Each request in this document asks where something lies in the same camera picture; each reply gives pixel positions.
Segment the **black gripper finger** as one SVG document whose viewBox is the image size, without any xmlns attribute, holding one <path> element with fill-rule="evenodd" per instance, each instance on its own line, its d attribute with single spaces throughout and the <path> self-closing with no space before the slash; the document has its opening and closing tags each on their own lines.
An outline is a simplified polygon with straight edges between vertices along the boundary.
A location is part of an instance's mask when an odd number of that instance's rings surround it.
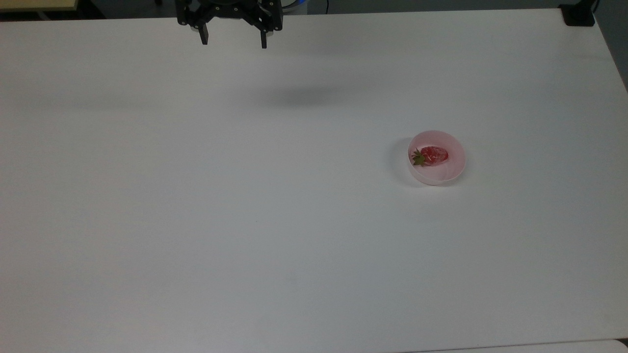
<svg viewBox="0 0 628 353">
<path fill-rule="evenodd" d="M 244 20 L 260 31 L 261 47 L 267 48 L 267 38 L 277 31 L 283 30 L 283 14 L 279 12 L 260 13 L 247 11 L 244 13 Z"/>
<path fill-rule="evenodd" d="M 178 22 L 182 26 L 189 26 L 198 32 L 202 45 L 209 42 L 207 23 L 215 18 L 215 14 L 178 14 Z"/>
</svg>

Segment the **Franka gripper body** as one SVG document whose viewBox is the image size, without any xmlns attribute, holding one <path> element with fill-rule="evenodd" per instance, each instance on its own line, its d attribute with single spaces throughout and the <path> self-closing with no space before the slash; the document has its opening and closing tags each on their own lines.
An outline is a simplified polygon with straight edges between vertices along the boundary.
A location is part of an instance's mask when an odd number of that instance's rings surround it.
<svg viewBox="0 0 628 353">
<path fill-rule="evenodd" d="M 214 18 L 244 20 L 251 26 L 282 26 L 279 0 L 176 0 L 177 20 L 201 26 Z"/>
</svg>

